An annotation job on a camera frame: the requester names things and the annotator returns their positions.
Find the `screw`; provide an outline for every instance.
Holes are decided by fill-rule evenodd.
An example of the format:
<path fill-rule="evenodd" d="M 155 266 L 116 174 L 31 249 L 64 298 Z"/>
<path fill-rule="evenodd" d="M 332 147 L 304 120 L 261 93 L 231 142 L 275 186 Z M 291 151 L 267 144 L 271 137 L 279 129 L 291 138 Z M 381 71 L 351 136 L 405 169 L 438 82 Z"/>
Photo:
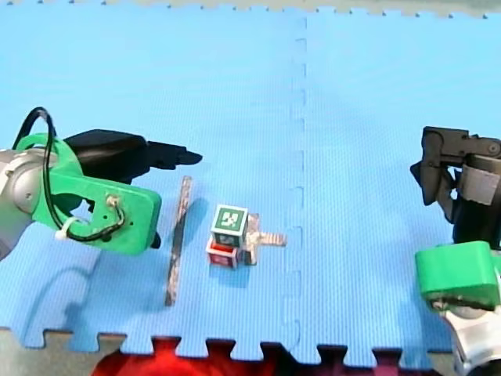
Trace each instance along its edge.
<path fill-rule="evenodd" d="M 488 146 L 488 151 L 489 153 L 498 153 L 499 152 L 499 145 L 497 143 L 491 143 L 489 146 Z"/>

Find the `blue foam mat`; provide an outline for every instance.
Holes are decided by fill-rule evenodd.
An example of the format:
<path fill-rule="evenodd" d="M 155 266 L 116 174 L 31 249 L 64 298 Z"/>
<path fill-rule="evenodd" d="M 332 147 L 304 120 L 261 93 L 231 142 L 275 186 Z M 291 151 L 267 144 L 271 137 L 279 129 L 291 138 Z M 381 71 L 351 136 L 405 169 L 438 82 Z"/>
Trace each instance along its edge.
<path fill-rule="evenodd" d="M 61 136 L 120 129 L 204 155 L 135 181 L 164 199 L 158 251 L 127 258 L 57 243 L 33 225 L 0 264 L 9 282 L 0 326 L 26 346 L 43 345 L 45 329 L 73 331 L 71 348 L 84 351 L 98 333 L 126 334 L 131 353 L 150 352 L 152 336 L 179 336 L 186 356 L 204 356 L 207 338 L 233 339 L 232 356 L 245 360 L 260 359 L 260 342 L 306 363 L 319 361 L 317 345 L 346 345 L 357 366 L 373 365 L 375 348 L 402 349 L 412 368 L 428 365 L 427 350 L 449 349 L 417 294 L 413 254 L 449 241 L 450 228 L 422 206 L 409 166 L 425 125 L 496 136 L 499 17 L 331 10 L 0 8 L 5 146 L 41 104 Z M 193 206 L 167 309 L 185 174 Z M 260 213 L 263 229 L 287 232 L 287 248 L 263 248 L 253 268 L 211 268 L 217 203 Z"/>

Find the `green 3d printed part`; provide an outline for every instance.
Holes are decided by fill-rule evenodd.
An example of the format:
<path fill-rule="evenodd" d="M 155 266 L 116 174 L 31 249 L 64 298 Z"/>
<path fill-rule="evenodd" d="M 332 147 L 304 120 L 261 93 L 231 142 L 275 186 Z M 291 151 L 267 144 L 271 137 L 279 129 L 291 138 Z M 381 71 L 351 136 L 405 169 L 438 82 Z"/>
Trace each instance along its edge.
<path fill-rule="evenodd" d="M 501 303 L 500 265 L 484 241 L 435 247 L 416 254 L 420 291 L 427 302 L 454 299 L 459 304 L 494 309 Z"/>

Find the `black cable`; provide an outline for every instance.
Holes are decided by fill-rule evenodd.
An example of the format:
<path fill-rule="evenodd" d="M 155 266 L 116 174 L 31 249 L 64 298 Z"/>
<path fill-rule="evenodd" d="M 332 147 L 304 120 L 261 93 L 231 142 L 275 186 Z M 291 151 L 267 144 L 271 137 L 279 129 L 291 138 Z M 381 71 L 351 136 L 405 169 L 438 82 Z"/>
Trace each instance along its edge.
<path fill-rule="evenodd" d="M 56 224 L 59 230 L 61 230 L 64 226 L 63 221 L 59 217 L 56 205 L 52 200 L 52 191 L 50 186 L 50 178 L 49 178 L 49 166 L 50 166 L 50 155 L 52 152 L 52 146 L 54 144 L 54 139 L 56 138 L 56 129 L 54 128 L 54 124 L 52 123 L 52 118 L 47 110 L 43 107 L 34 108 L 24 120 L 19 134 L 17 135 L 16 141 L 14 142 L 14 149 L 17 147 L 19 141 L 30 134 L 31 129 L 33 128 L 33 124 L 36 122 L 38 118 L 43 118 L 47 123 L 48 135 L 47 135 L 47 143 L 45 144 L 44 151 L 44 159 L 43 159 L 43 169 L 42 169 L 42 180 L 43 180 L 43 188 L 44 188 L 44 196 L 45 202 L 47 203 L 47 207 L 49 209 L 49 213 L 52 217 L 52 220 Z M 110 235 L 116 230 L 120 229 L 125 222 L 124 212 L 120 209 L 118 204 L 114 205 L 114 208 L 117 212 L 118 220 L 111 226 L 105 227 L 97 233 L 93 233 L 88 236 L 80 236 L 72 233 L 70 229 L 67 229 L 67 236 L 76 241 L 80 242 L 89 242 L 94 240 L 103 240 L 107 241 L 110 239 Z"/>

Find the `toy block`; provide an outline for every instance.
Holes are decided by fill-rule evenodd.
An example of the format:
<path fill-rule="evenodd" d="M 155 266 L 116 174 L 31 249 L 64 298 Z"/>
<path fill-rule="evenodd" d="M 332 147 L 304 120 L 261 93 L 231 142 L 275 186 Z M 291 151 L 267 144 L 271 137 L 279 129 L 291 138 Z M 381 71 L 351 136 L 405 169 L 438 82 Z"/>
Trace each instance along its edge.
<path fill-rule="evenodd" d="M 207 253 L 211 264 L 236 268 L 238 264 L 238 248 L 217 244 L 211 237 L 207 243 Z"/>
<path fill-rule="evenodd" d="M 211 233 L 215 243 L 241 248 L 245 244 L 248 210 L 236 206 L 218 205 Z"/>

